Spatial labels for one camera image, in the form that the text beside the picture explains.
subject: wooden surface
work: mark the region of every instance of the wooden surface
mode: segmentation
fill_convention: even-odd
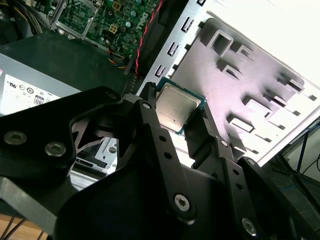
[[[0,236],[5,231],[11,217],[0,214]],[[19,223],[21,219],[15,218],[11,228],[14,228],[17,223]],[[20,226],[17,231],[14,232],[13,235],[9,238],[10,240],[37,240],[38,236],[41,233],[41,229],[32,222],[25,221],[22,226]],[[47,234],[44,233],[41,240],[46,240]]]

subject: power supply label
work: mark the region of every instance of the power supply label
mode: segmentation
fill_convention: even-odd
[[[8,74],[5,75],[0,113],[9,115],[60,97]]]

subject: black plastic bracket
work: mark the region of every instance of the black plastic bracket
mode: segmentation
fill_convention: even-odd
[[[184,126],[185,140],[193,168],[217,178],[227,191],[235,229],[243,239],[261,239],[256,213],[242,168],[234,162],[231,147],[220,137],[210,111],[198,111]],[[243,221],[255,226],[247,232]]]
[[[156,110],[148,102],[138,100],[132,110],[137,122],[136,134],[144,146],[146,164],[160,181],[160,192],[167,210],[182,223],[193,224],[197,207],[169,132],[161,128]],[[177,203],[177,196],[185,198],[180,199],[181,205]]]

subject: motherboard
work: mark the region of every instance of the motherboard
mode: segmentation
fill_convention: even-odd
[[[130,58],[136,51],[152,12],[159,0],[102,0],[92,4],[93,11],[84,1],[66,0],[58,22],[82,34],[92,19],[85,37],[96,45],[111,49],[124,58]],[[55,11],[58,3],[49,0],[39,10],[46,15]]]

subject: capacitor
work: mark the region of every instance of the capacitor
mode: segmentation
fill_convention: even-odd
[[[131,12],[130,12],[130,15],[131,15],[131,17],[134,17],[134,18],[135,18],[135,17],[137,16],[137,13],[136,13],[135,11],[131,11]]]

